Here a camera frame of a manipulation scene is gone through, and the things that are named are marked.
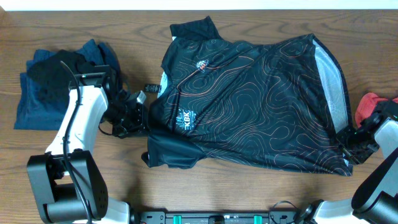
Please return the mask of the black orange patterned jersey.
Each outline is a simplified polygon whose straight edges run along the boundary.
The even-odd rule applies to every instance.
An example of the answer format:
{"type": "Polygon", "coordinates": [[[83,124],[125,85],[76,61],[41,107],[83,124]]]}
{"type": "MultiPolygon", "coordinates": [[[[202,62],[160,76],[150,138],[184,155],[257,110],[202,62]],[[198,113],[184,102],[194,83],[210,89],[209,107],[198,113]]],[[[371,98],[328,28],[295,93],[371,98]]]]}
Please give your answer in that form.
{"type": "Polygon", "coordinates": [[[149,108],[149,167],[206,158],[351,176],[337,141],[352,123],[343,71],[313,34],[259,45],[222,38],[213,21],[170,26],[160,93],[149,108]]]}

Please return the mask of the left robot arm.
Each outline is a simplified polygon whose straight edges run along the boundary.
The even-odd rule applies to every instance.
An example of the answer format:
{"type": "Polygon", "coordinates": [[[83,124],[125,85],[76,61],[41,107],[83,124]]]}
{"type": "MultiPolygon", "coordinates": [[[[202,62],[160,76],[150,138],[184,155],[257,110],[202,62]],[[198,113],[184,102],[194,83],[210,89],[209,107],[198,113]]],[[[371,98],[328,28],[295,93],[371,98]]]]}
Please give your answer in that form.
{"type": "Polygon", "coordinates": [[[58,133],[44,154],[31,156],[27,173],[44,223],[133,223],[127,202],[108,195],[93,159],[100,122],[112,125],[119,139],[146,134],[146,95],[128,93],[109,65],[73,73],[69,105],[58,133]]]}

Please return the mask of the red t-shirt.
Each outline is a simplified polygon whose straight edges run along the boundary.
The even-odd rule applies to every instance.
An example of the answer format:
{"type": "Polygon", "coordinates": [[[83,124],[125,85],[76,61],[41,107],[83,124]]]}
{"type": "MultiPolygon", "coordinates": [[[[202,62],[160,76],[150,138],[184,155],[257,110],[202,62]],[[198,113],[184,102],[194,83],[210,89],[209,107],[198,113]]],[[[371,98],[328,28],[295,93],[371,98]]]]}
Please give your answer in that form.
{"type": "Polygon", "coordinates": [[[383,101],[388,101],[388,99],[382,98],[375,93],[365,94],[359,102],[359,105],[354,115],[357,127],[360,128],[361,122],[370,117],[377,104],[383,101]]]}

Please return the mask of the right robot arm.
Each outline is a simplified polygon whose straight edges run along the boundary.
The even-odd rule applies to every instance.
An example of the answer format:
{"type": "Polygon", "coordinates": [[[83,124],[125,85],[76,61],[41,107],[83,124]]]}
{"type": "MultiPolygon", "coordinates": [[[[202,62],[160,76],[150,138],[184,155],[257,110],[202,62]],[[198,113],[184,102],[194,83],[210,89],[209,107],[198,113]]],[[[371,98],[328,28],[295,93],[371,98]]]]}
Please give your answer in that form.
{"type": "Polygon", "coordinates": [[[397,224],[397,121],[386,119],[374,138],[382,148],[384,161],[352,198],[320,202],[304,223],[397,224]]]}

